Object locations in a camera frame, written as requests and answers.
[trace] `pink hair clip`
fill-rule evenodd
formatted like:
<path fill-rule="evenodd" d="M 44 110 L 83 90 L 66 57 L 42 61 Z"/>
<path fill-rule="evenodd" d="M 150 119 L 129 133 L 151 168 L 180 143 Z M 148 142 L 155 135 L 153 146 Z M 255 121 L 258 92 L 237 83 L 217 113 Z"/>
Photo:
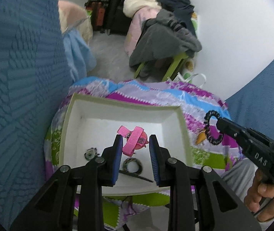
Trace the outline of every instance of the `pink hair clip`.
<path fill-rule="evenodd" d="M 132 157 L 135 149 L 141 149 L 149 143 L 148 136 L 144 132 L 144 129 L 138 126 L 136 126 L 133 131 L 121 126 L 117 133 L 127 139 L 126 144 L 122 148 L 122 152 L 129 157 Z"/>

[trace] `dark ring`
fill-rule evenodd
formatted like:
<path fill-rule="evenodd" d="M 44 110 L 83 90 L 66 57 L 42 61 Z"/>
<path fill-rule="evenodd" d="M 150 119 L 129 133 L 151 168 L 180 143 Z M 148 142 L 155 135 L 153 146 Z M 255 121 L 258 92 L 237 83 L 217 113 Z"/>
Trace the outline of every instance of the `dark ring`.
<path fill-rule="evenodd" d="M 221 119 L 221 116 L 217 111 L 215 111 L 215 110 L 208 111 L 205 114 L 205 117 L 204 117 L 204 120 L 205 120 L 205 122 L 204 122 L 204 124 L 205 124 L 205 126 L 204 126 L 205 134 L 207 136 L 207 140 L 211 144 L 219 145 L 222 142 L 224 134 L 219 134 L 217 139 L 215 139 L 213 136 L 211 136 L 211 134 L 210 134 L 210 119 L 211 119 L 212 116 L 214 116 L 217 120 Z"/>
<path fill-rule="evenodd" d="M 129 172 L 129 171 L 127 170 L 127 165 L 128 165 L 130 162 L 132 162 L 132 161 L 136 162 L 137 165 L 138 165 L 138 170 L 137 170 L 136 172 L 133 172 L 133 173 L 132 173 L 132 172 Z M 136 159 L 136 158 L 127 158 L 127 159 L 123 162 L 123 170 L 124 170 L 125 172 L 131 173 L 131 174 L 139 175 L 139 174 L 142 173 L 142 170 L 143 170 L 142 163 L 141 163 L 141 161 L 139 161 L 139 160 Z"/>

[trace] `black coiled lanyard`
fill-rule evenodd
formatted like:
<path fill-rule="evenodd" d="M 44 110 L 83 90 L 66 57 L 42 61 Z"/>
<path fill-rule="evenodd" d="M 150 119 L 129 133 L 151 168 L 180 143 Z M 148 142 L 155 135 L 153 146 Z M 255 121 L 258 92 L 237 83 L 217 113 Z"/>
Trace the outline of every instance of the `black coiled lanyard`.
<path fill-rule="evenodd" d="M 204 117 L 204 119 L 205 119 L 205 122 L 204 122 L 205 134 L 207 135 L 207 139 L 210 143 L 212 143 L 213 145 L 218 145 L 222 142 L 223 134 L 220 133 L 220 135 L 218 136 L 217 139 L 215 139 L 213 136 L 210 135 L 210 119 L 212 116 L 216 117 L 217 120 L 221 119 L 221 116 L 217 111 L 215 111 L 215 110 L 208 111 Z"/>

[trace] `gray cloth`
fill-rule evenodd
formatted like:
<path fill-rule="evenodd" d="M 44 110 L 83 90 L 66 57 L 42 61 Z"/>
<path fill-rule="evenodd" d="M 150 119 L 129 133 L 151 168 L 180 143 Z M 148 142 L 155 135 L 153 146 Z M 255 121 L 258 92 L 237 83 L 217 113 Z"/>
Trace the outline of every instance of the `gray cloth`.
<path fill-rule="evenodd" d="M 257 167 L 250 160 L 245 159 L 235 164 L 231 170 L 222 174 L 221 177 L 243 202 L 248 189 L 252 186 L 256 170 Z M 267 222 L 260 222 L 262 231 L 266 230 L 273 221 L 274 218 Z"/>
<path fill-rule="evenodd" d="M 144 23 L 141 37 L 130 56 L 130 67 L 146 61 L 175 57 L 183 52 L 193 57 L 194 52 L 201 49 L 198 39 L 171 12 L 162 9 L 156 19 Z"/>
<path fill-rule="evenodd" d="M 172 11 L 178 21 L 183 22 L 185 27 L 189 29 L 193 35 L 196 35 L 193 23 L 191 22 L 191 15 L 194 6 L 191 5 L 190 0 L 157 0 L 161 3 L 164 9 Z"/>

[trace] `finger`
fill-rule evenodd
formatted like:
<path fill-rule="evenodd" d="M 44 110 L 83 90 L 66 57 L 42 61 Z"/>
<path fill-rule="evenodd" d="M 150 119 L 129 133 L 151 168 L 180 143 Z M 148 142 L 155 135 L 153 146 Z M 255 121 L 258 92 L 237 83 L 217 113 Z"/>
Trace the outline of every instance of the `finger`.
<path fill-rule="evenodd" d="M 258 168 L 254 175 L 254 178 L 260 182 L 264 176 L 264 173 Z"/>
<path fill-rule="evenodd" d="M 254 202 L 253 200 L 249 199 L 249 197 L 247 196 L 244 198 L 244 204 L 250 211 L 254 213 L 258 212 L 258 210 L 260 209 L 260 205 L 257 202 Z"/>
<path fill-rule="evenodd" d="M 274 218 L 274 215 L 272 213 L 269 213 L 268 211 L 262 211 L 257 216 L 257 219 L 258 219 L 259 222 L 269 221 L 272 218 Z"/>
<path fill-rule="evenodd" d="M 259 203 L 262 199 L 262 196 L 258 193 L 258 184 L 253 185 L 247 191 L 247 196 L 249 196 L 249 200 Z"/>
<path fill-rule="evenodd" d="M 257 188 L 257 192 L 262 197 L 273 198 L 274 197 L 274 184 L 261 183 Z"/>

